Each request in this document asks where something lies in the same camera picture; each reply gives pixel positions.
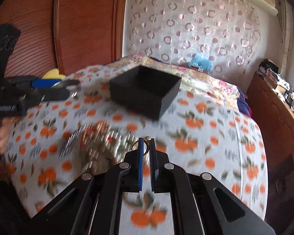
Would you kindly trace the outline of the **person's left hand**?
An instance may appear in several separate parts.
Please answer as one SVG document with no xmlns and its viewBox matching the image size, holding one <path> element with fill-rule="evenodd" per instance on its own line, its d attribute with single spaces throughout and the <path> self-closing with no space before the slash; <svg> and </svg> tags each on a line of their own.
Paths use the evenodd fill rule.
<svg viewBox="0 0 294 235">
<path fill-rule="evenodd" d="M 0 155 L 3 155 L 10 137 L 12 122 L 10 118 L 4 118 L 0 127 Z"/>
</svg>

